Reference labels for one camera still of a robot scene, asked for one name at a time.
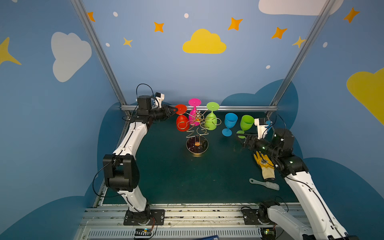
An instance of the yellow glove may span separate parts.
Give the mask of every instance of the yellow glove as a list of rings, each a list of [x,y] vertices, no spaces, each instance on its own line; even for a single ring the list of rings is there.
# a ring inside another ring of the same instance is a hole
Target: yellow glove
[[[275,168],[273,167],[273,163],[269,160],[267,155],[264,155],[260,152],[256,152],[253,155],[256,160],[256,163],[261,167],[263,178],[273,180],[275,179]]]

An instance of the robotic arm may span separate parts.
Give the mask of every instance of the robotic arm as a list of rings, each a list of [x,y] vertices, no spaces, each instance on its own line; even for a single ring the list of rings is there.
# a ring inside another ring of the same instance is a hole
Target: robotic arm
[[[152,107],[151,99],[155,99],[155,107]],[[161,105],[162,100],[164,94],[161,93],[156,93],[155,97],[139,96],[137,114],[131,117],[127,134],[113,154],[107,154],[103,159],[106,186],[123,197],[129,205],[129,217],[142,225],[150,222],[151,212],[138,186],[140,174],[135,157],[153,121],[166,120],[177,111],[177,108]]]
[[[257,123],[266,123],[265,119],[258,119]],[[261,224],[276,223],[295,240],[358,240],[356,236],[348,235],[345,228],[337,221],[327,204],[314,185],[308,168],[301,158],[292,154],[295,140],[291,131],[276,129],[272,141],[264,139],[265,127],[269,124],[260,124],[258,134],[236,134],[245,136],[243,147],[254,152],[267,155],[279,171],[287,184],[292,188],[301,203],[311,228],[302,224],[287,213],[276,202],[263,202],[257,212]]]

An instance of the yellow cloud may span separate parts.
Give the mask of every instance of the yellow cloud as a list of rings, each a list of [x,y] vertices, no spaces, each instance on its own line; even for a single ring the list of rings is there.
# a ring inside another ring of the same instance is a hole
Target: yellow cloud
[[[219,35],[210,33],[206,29],[199,29],[193,33],[191,40],[183,45],[183,51],[186,53],[223,53],[227,46],[221,42]]]
[[[376,73],[353,74],[347,80],[347,88],[384,125],[384,68]]]

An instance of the blue goblet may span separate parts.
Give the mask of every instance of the blue goblet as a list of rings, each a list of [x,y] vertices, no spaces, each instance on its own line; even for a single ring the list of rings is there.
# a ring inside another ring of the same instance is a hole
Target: blue goblet
[[[226,136],[226,137],[229,137],[232,135],[232,131],[230,130],[230,128],[233,128],[237,122],[237,115],[234,114],[234,113],[227,113],[225,115],[225,120],[224,120],[224,124],[227,128],[224,128],[221,133]]]

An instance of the white cloud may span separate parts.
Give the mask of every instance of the white cloud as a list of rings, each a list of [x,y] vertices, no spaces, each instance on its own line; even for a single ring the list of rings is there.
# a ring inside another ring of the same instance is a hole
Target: white cloud
[[[331,14],[336,12],[344,0],[336,0]],[[319,15],[326,0],[260,0],[259,10],[266,14]]]
[[[53,74],[60,82],[68,81],[91,57],[91,45],[76,34],[56,32],[52,35],[51,47],[56,61]]]

